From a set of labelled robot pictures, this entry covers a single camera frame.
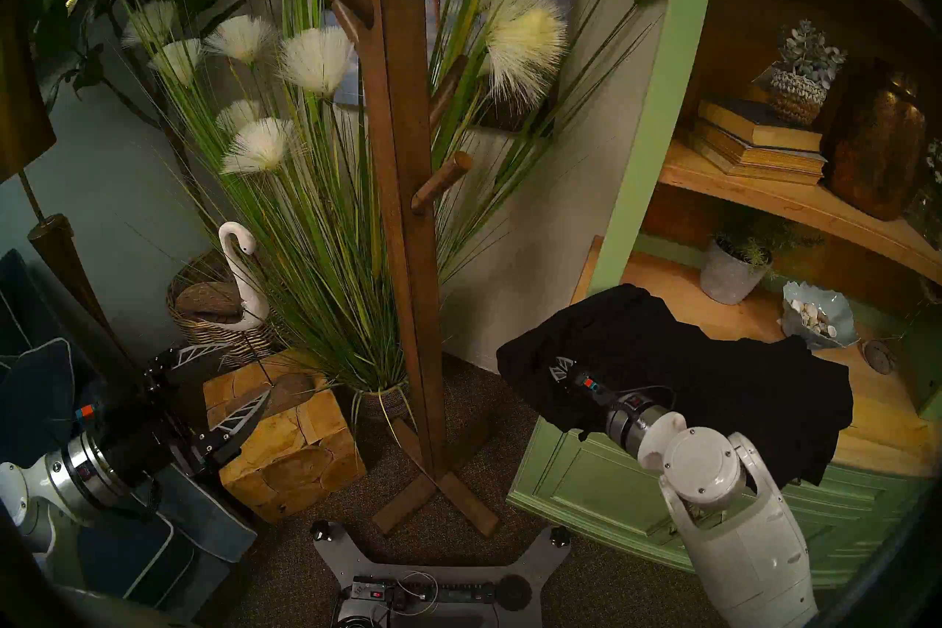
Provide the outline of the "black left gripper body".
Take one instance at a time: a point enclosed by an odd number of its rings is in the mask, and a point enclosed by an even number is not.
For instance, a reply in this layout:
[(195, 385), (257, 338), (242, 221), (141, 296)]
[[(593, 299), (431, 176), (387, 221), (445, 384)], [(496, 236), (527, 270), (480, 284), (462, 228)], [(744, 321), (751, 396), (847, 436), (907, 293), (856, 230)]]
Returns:
[(140, 485), (169, 465), (201, 478), (222, 468), (216, 446), (206, 432), (198, 433), (173, 409), (166, 393), (144, 389), (106, 399), (99, 419), (99, 450), (108, 467), (128, 487)]

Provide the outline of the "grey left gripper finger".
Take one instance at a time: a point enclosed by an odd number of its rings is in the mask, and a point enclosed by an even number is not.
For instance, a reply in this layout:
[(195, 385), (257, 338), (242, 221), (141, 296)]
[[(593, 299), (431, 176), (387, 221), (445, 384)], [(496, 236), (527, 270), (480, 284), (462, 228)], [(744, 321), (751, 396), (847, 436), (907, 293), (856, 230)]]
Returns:
[(185, 344), (167, 347), (148, 360), (145, 365), (144, 388), (147, 393), (171, 393), (185, 383), (194, 381), (196, 374), (205, 369), (205, 363), (220, 364), (222, 356), (231, 348), (224, 342)]
[(242, 445), (263, 419), (271, 398), (271, 388), (237, 406), (209, 430), (194, 436), (192, 451), (199, 467), (224, 467), (237, 458)]

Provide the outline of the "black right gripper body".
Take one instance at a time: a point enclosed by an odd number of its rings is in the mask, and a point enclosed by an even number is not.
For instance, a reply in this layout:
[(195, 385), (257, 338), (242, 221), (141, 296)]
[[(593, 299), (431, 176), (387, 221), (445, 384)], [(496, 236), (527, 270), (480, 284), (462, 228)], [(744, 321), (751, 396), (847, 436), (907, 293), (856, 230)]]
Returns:
[(607, 386), (586, 369), (572, 369), (563, 381), (568, 420), (563, 431), (607, 432), (625, 389)]

